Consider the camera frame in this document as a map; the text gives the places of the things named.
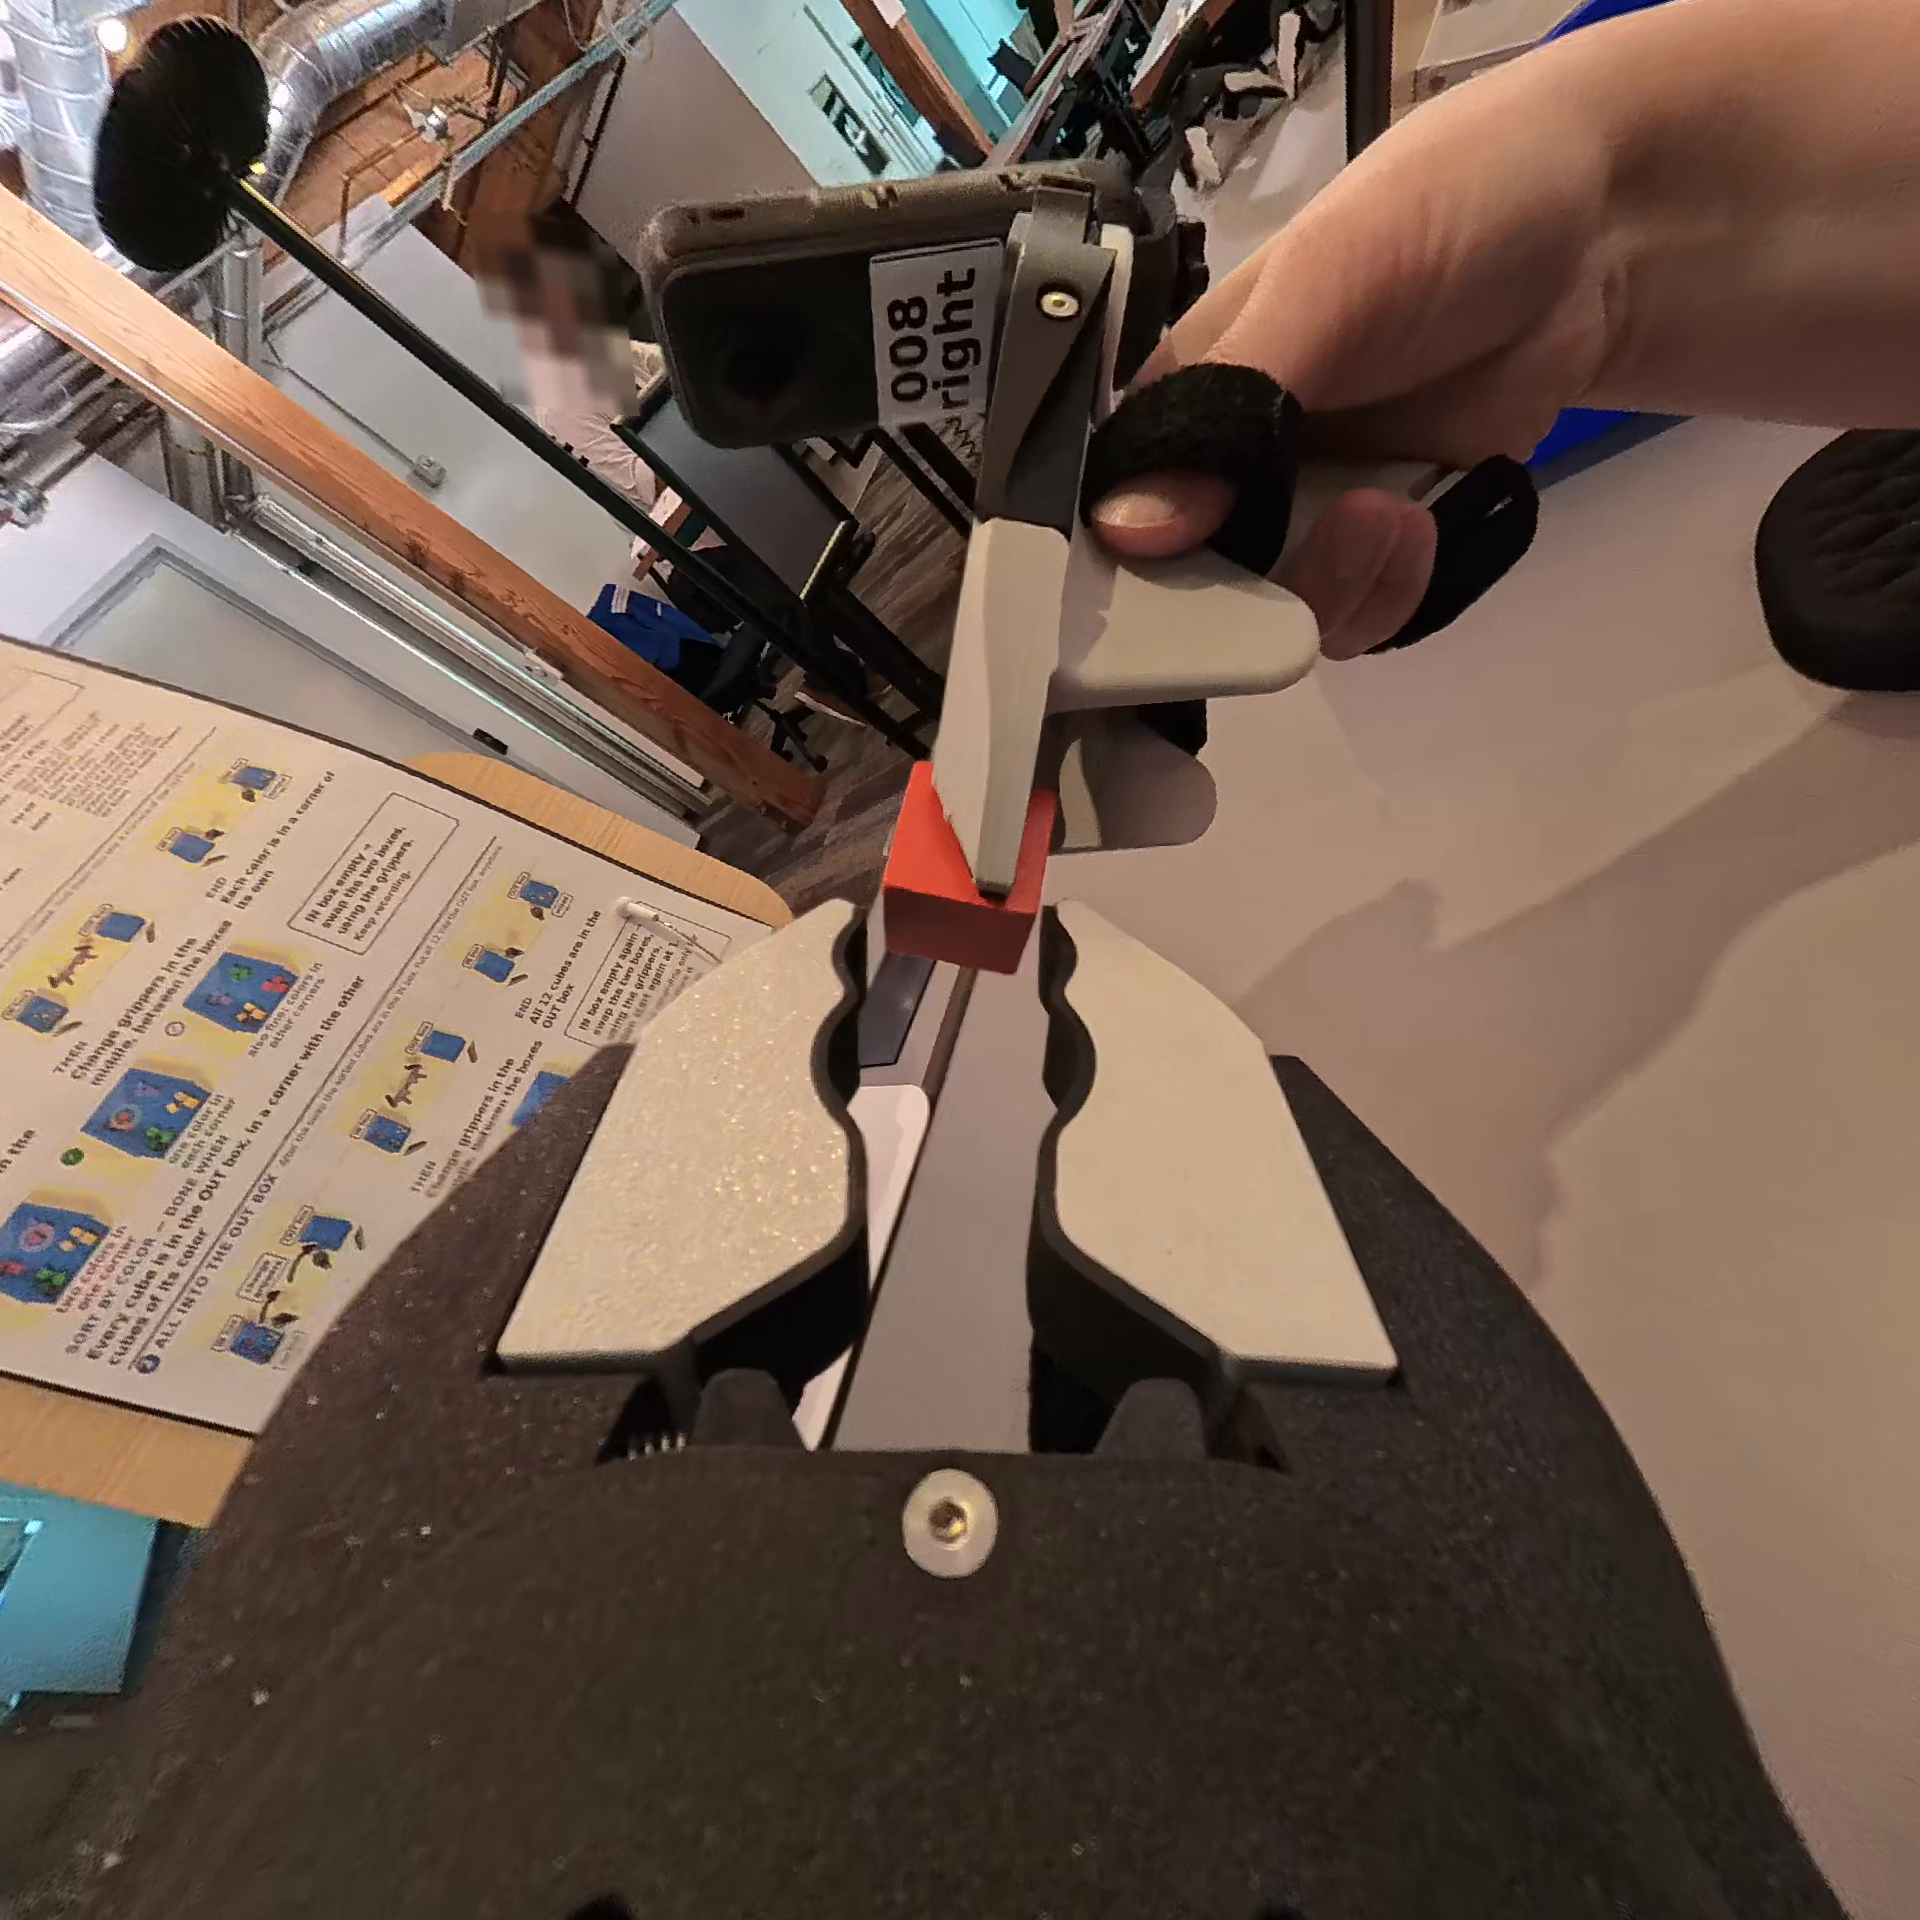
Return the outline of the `black pole with round disc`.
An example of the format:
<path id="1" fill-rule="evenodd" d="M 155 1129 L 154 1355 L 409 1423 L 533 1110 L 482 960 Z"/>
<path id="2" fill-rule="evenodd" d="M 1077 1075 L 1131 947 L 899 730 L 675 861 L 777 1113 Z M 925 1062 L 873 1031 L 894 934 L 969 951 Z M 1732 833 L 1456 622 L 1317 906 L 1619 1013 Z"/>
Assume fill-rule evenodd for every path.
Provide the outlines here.
<path id="1" fill-rule="evenodd" d="M 925 759 L 928 749 L 908 723 L 894 720 L 868 696 L 864 663 L 854 656 L 837 661 L 829 637 L 816 632 L 803 602 L 779 593 L 766 606 L 746 594 L 266 199 L 253 186 L 253 169 L 267 134 L 270 89 L 245 37 L 210 16 L 164 25 L 112 86 L 96 135 L 94 207 L 104 234 L 141 271 L 182 273 L 212 254 L 234 225 L 257 229 L 597 511 L 665 554 L 676 574 L 754 626 L 811 681 L 837 687 L 837 696 L 873 731 L 912 761 Z"/>

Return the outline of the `black desk inlay plate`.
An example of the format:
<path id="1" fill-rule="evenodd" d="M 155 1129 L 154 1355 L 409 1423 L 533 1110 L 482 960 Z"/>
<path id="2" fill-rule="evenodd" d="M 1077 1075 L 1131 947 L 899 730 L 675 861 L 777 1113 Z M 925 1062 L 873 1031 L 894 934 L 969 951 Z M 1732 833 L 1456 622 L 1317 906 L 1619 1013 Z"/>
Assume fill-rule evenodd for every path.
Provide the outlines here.
<path id="1" fill-rule="evenodd" d="M 857 1018 L 857 1069 L 899 1066 L 938 965 L 912 954 L 885 954 L 870 974 Z"/>

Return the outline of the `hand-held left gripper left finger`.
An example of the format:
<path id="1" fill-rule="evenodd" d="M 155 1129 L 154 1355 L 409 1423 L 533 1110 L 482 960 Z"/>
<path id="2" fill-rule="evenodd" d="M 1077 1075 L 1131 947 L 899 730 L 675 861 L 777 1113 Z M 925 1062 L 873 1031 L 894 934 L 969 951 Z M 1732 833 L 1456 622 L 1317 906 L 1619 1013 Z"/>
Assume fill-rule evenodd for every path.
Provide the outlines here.
<path id="1" fill-rule="evenodd" d="M 868 1310 L 864 991 L 867 917 L 822 904 L 638 1034 L 498 1338 L 504 1371 L 635 1376 L 676 1424 L 726 1371 L 801 1408 Z"/>

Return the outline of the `black display on stand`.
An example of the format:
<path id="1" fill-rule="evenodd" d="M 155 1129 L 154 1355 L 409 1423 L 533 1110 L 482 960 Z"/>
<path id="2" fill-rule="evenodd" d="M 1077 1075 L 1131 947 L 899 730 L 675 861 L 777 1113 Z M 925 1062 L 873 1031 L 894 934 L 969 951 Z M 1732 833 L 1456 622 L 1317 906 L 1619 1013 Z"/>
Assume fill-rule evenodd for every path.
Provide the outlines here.
<path id="1" fill-rule="evenodd" d="M 849 585 L 873 554 L 873 535 L 789 449 L 709 445 L 665 384 L 616 433 L 693 520 L 801 602 Z"/>

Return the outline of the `wooden column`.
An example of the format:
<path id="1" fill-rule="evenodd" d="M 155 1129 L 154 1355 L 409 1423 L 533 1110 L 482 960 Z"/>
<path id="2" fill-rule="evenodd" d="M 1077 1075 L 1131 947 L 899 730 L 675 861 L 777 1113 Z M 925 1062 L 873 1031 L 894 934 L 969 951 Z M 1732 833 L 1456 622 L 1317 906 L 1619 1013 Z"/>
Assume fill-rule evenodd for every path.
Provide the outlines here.
<path id="1" fill-rule="evenodd" d="M 673 759 L 786 831 L 826 782 L 622 649 L 588 615 L 286 399 L 20 198 L 3 195 L 3 301 L 306 507 L 379 547 Z"/>

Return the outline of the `white stand base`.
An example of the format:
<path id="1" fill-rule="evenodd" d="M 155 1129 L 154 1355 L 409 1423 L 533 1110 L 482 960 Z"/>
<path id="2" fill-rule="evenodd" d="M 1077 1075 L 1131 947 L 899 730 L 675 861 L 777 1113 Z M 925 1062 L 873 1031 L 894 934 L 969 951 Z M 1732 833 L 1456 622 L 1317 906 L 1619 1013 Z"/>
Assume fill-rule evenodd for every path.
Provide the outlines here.
<path id="1" fill-rule="evenodd" d="M 867 1313 L 873 1313 L 883 1273 L 897 1240 L 905 1199 L 922 1163 L 930 1125 L 928 1093 L 916 1086 L 870 1086 L 851 1099 L 851 1119 L 867 1151 L 868 1261 Z M 803 1447 L 822 1450 L 833 1440 L 864 1333 L 806 1383 L 795 1408 Z"/>

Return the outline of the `person's right forearm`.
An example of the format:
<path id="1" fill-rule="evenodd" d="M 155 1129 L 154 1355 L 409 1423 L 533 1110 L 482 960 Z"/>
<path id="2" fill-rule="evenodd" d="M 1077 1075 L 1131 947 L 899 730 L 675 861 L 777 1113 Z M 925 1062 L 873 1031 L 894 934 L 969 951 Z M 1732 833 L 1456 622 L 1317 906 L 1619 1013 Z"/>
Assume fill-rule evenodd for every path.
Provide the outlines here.
<path id="1" fill-rule="evenodd" d="M 1689 6 L 1691 195 L 1659 399 L 1915 427 L 1918 6 Z"/>

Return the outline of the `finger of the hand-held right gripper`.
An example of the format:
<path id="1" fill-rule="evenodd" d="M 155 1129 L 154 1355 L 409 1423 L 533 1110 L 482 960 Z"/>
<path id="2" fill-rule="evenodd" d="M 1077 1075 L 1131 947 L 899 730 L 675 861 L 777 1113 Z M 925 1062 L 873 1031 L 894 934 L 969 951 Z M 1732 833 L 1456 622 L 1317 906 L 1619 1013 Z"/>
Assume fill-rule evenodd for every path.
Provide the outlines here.
<path id="1" fill-rule="evenodd" d="M 1217 782 L 1139 710 L 1054 718 L 1057 854 L 1185 849 L 1217 819 Z"/>
<path id="2" fill-rule="evenodd" d="M 982 520 L 968 542 L 938 731 L 938 800 L 977 893 L 994 901 L 1018 883 L 1077 542 L 1022 520 Z"/>

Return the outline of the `red wooden cube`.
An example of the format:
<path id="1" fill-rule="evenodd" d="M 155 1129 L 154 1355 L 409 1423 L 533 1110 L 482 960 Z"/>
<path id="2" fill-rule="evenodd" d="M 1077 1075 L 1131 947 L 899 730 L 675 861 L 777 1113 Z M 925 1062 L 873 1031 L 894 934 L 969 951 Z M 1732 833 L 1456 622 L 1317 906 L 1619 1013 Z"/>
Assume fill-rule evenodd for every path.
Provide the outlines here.
<path id="1" fill-rule="evenodd" d="M 1008 896 L 982 896 L 939 805 L 930 765 L 918 761 L 902 794 L 880 883 L 888 954 L 1016 974 L 1040 917 L 1057 824 L 1059 795 L 1035 786 L 1026 805 L 1016 887 Z"/>

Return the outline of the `blue jacket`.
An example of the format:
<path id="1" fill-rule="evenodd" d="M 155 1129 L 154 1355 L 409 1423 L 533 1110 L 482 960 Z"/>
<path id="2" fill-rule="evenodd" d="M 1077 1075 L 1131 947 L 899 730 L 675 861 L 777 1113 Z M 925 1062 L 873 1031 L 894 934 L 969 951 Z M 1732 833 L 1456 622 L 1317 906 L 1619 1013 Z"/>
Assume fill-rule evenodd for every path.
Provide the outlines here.
<path id="1" fill-rule="evenodd" d="M 724 642 L 697 619 L 638 589 L 603 585 L 592 602 L 589 622 L 638 661 L 693 690 L 713 680 L 724 654 Z"/>

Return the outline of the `wooden display board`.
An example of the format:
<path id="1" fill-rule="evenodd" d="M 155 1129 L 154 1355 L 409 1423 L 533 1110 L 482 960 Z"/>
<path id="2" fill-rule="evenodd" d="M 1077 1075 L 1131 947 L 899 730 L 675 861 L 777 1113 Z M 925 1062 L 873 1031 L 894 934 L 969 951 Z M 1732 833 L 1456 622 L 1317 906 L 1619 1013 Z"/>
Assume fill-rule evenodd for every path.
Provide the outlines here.
<path id="1" fill-rule="evenodd" d="M 417 778 L 466 794 L 686 896 L 770 928 L 793 919 L 790 906 L 766 881 L 504 759 L 426 753 L 405 766 Z M 218 1518 L 249 1463 L 252 1447 L 252 1438 L 243 1434 L 86 1399 L 44 1383 L 11 1376 L 3 1381 L 3 1479 L 46 1496 L 204 1528 Z"/>

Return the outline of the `round silver duct pipes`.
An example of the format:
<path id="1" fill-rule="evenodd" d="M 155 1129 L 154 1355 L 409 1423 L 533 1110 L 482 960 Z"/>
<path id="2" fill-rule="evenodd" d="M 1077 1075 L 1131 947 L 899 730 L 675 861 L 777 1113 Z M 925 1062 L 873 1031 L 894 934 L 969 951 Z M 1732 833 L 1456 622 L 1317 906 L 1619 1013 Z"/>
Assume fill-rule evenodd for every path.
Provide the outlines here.
<path id="1" fill-rule="evenodd" d="M 41 215 L 123 267 L 91 209 L 91 145 L 110 95 L 100 25 L 132 6 L 5 6 L 5 153 Z M 328 109 L 397 59 L 440 51 L 449 6 L 297 6 L 257 49 L 270 95 L 267 189 L 293 182 Z"/>

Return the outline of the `blue plastic bin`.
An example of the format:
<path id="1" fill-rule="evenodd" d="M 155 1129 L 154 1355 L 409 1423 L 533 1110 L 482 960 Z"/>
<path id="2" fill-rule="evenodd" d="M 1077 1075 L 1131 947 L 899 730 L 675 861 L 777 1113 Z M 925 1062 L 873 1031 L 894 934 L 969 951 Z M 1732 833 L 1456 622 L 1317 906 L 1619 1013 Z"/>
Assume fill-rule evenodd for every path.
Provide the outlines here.
<path id="1" fill-rule="evenodd" d="M 1569 407 L 1530 454 L 1526 469 L 1539 487 L 1549 487 L 1688 421 L 1689 417 Z"/>

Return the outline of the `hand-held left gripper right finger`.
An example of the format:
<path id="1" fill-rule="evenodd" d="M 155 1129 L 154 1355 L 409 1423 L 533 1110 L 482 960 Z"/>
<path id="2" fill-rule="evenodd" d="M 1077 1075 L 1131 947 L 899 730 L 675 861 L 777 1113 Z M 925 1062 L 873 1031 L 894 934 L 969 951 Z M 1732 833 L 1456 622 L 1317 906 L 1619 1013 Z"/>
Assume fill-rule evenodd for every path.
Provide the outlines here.
<path id="1" fill-rule="evenodd" d="M 1077 901 L 1043 917 L 1040 1001 L 1032 1445 L 1096 1450 L 1137 1385 L 1172 1381 L 1206 1450 L 1277 1450 L 1282 1387 L 1390 1385 L 1385 1322 L 1256 1031 Z"/>

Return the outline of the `printed instruction sheet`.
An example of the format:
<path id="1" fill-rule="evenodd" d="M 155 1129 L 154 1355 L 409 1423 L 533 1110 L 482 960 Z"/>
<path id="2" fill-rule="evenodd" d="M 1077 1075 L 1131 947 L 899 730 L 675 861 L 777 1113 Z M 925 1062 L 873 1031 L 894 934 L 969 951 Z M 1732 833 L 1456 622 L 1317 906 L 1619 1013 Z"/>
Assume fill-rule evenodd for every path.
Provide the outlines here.
<path id="1" fill-rule="evenodd" d="M 770 926 L 344 743 L 5 642 L 3 1368 L 257 1434 L 571 1075 Z"/>

